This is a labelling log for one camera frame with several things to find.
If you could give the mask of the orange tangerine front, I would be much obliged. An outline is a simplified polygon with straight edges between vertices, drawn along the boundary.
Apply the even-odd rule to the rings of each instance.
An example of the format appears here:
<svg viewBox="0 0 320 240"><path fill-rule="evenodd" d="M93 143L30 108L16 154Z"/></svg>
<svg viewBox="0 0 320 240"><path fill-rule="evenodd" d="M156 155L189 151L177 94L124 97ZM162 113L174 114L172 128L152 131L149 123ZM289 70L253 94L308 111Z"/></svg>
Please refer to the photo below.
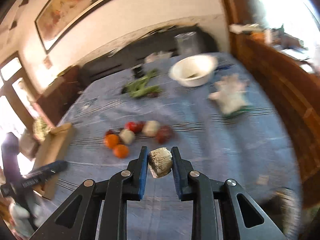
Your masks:
<svg viewBox="0 0 320 240"><path fill-rule="evenodd" d="M113 148L113 153L117 158L124 159L129 156L129 148L126 145L118 144Z"/></svg>

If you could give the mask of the orange tangerine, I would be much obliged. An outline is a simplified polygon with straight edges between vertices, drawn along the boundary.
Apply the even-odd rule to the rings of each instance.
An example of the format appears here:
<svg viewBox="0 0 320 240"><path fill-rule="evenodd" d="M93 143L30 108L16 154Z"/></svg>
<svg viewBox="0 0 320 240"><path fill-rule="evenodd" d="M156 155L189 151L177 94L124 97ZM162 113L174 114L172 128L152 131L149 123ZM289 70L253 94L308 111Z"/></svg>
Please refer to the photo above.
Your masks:
<svg viewBox="0 0 320 240"><path fill-rule="evenodd" d="M116 134L107 134L104 138L104 144L109 149L114 149L119 144L119 137Z"/></svg>
<svg viewBox="0 0 320 240"><path fill-rule="evenodd" d="M117 158L124 159L129 156L129 148L126 145L118 144L113 148L113 153Z"/></svg>

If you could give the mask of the white cake piece small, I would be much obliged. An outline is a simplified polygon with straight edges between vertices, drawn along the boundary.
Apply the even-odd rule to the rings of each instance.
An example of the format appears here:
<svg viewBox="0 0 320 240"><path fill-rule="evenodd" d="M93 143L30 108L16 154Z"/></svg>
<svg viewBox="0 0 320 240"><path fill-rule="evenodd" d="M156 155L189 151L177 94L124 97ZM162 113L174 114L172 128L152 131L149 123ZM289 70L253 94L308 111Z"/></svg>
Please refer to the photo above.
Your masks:
<svg viewBox="0 0 320 240"><path fill-rule="evenodd" d="M166 147L161 147L148 154L148 166L153 178L162 178L171 172L172 154Z"/></svg>

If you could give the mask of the small red date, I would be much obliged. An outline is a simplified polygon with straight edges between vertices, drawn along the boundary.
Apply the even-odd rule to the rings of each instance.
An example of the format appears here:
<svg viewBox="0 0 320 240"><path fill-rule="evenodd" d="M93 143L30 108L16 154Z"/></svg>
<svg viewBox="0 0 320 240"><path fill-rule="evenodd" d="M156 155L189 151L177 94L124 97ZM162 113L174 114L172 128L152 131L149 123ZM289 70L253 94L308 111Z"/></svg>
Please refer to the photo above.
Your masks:
<svg viewBox="0 0 320 240"><path fill-rule="evenodd" d="M110 134L115 134L114 130L109 129L108 131L106 131L105 135L110 135Z"/></svg>

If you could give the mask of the red cherry tomato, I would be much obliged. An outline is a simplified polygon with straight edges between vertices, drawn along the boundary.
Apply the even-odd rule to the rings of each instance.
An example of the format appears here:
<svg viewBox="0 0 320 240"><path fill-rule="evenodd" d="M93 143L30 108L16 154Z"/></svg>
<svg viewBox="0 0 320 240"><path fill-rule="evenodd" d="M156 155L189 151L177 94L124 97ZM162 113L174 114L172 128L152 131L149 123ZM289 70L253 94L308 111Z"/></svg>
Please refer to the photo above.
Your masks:
<svg viewBox="0 0 320 240"><path fill-rule="evenodd" d="M144 126L144 122L127 122L125 124L125 129L130 130L131 132L138 134L142 131Z"/></svg>

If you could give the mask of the large red date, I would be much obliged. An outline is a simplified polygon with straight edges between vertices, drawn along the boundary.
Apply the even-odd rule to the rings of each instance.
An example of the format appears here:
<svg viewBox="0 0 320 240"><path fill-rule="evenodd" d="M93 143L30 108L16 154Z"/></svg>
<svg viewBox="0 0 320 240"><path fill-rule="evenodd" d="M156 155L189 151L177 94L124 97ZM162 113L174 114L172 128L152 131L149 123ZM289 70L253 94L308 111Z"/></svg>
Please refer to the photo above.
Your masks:
<svg viewBox="0 0 320 240"><path fill-rule="evenodd" d="M170 126L161 126L155 139L159 144L168 142L174 136L174 132Z"/></svg>

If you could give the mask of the cardboard tray box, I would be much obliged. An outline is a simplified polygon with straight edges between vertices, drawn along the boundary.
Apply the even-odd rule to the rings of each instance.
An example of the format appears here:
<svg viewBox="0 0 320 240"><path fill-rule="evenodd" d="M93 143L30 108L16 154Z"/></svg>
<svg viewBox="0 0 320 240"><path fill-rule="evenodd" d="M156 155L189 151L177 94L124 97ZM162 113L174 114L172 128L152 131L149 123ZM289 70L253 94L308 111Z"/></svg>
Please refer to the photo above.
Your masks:
<svg viewBox="0 0 320 240"><path fill-rule="evenodd" d="M33 170L53 163L57 160L63 160L67 153L67 148L71 142L73 134L74 127L71 123L65 123L52 129L39 147ZM43 198L52 200L55 195L57 180L58 175L55 175L43 185L35 186L34 190Z"/></svg>

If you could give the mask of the blue plaid tablecloth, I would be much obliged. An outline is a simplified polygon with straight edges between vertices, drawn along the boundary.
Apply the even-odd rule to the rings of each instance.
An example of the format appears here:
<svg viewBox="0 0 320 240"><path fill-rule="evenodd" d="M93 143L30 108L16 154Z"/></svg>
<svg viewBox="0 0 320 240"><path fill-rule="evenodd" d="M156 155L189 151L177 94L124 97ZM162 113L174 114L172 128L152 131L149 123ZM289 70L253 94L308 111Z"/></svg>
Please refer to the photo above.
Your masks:
<svg viewBox="0 0 320 240"><path fill-rule="evenodd" d="M234 58L218 53L219 70L197 88L185 88L168 76L178 57L144 66L159 75L151 84L162 89L156 98L133 99L121 93L132 76L130 70L91 83L70 107L61 123L71 123L74 134L65 159L68 170L61 173L52 200L44 200L49 217L86 179L103 181L123 170L140 148L159 148L153 138L139 135L129 146L128 158L119 159L104 145L108 130L118 130L129 121L155 120L171 127L173 137L166 148L178 147L182 158L209 178L233 178L272 215L288 239L297 239L300 224L300 178L290 137L272 102L251 74ZM223 76L238 74L248 82L248 108L226 118L208 99Z"/></svg>

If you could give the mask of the white work glove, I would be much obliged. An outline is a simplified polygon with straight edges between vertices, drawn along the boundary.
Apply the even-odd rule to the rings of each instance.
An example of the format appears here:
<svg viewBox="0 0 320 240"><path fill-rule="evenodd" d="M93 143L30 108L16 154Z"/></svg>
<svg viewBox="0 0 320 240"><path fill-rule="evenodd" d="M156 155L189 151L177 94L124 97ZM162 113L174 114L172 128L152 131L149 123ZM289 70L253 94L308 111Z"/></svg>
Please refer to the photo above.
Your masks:
<svg viewBox="0 0 320 240"><path fill-rule="evenodd" d="M245 111L250 106L246 97L247 82L238 74L226 75L215 83L216 91L208 95L215 101L224 117L231 117Z"/></svg>

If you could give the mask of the green leafy vegetable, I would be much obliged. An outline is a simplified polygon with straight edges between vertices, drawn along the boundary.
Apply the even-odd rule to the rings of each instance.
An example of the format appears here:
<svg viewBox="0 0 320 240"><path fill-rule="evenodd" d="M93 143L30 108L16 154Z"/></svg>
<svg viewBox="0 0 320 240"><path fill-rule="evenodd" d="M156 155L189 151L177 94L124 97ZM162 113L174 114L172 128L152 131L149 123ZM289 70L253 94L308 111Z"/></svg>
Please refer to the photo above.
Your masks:
<svg viewBox="0 0 320 240"><path fill-rule="evenodd" d="M158 70L152 69L148 71L143 77L135 81L126 83L121 89L121 94L128 94L131 98L142 98L152 94L158 95L162 92L159 85L149 86L148 83L154 77L158 76Z"/></svg>

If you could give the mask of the dried date near vegetable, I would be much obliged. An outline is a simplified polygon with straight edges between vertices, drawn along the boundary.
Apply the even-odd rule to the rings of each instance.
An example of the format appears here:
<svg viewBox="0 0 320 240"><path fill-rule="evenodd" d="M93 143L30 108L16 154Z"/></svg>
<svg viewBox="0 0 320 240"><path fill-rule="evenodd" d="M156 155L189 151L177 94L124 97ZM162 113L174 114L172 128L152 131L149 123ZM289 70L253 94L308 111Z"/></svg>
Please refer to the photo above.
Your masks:
<svg viewBox="0 0 320 240"><path fill-rule="evenodd" d="M148 97L150 97L150 98L157 98L158 96L159 96L159 93L157 93L157 92L152 92L152 93L148 94Z"/></svg>

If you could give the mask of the white round bowl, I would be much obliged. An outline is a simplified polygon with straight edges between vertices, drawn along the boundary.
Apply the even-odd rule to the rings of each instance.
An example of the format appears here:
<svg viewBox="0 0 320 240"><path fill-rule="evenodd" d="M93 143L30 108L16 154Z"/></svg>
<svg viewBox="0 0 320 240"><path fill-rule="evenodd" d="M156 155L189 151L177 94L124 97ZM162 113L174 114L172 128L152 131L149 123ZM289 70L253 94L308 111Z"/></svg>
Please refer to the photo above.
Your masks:
<svg viewBox="0 0 320 240"><path fill-rule="evenodd" d="M210 81L217 66L217 57L199 54L186 57L175 63L170 68L168 75L183 87L200 87Z"/></svg>

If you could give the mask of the small black device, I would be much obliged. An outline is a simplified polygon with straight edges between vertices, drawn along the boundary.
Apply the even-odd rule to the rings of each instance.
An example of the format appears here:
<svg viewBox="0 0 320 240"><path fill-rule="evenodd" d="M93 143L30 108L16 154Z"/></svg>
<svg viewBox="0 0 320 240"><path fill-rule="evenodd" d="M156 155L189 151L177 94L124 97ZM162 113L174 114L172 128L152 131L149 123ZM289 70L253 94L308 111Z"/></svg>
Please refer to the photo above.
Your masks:
<svg viewBox="0 0 320 240"><path fill-rule="evenodd" d="M133 72L133 76L135 79L140 79L145 75L144 69L143 69L143 64L138 64L138 65L132 67L131 70Z"/></svg>

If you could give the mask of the black leather sofa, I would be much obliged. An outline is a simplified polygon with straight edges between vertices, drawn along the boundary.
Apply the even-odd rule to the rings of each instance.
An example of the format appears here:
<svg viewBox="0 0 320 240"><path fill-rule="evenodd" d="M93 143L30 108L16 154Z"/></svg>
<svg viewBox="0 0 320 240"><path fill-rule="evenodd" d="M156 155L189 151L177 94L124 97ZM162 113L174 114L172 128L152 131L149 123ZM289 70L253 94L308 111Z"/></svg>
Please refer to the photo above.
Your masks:
<svg viewBox="0 0 320 240"><path fill-rule="evenodd" d="M86 88L103 77L143 63L144 59L152 53L164 51L177 56L178 47L175 36L193 31L197 34L200 52L219 51L215 38L197 25L184 27L173 25L167 29L158 28L148 32L145 37L125 45L118 52L108 52L85 63L79 68L78 81L82 87Z"/></svg>

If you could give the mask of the framed horse painting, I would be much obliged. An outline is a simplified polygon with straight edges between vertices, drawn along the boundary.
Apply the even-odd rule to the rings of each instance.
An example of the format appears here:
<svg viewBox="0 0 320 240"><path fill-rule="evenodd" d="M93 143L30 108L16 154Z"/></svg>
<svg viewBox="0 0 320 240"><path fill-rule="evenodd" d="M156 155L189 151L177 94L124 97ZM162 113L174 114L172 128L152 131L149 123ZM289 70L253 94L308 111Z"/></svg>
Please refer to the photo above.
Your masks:
<svg viewBox="0 0 320 240"><path fill-rule="evenodd" d="M49 53L78 22L111 0L49 0L35 25L41 44Z"/></svg>

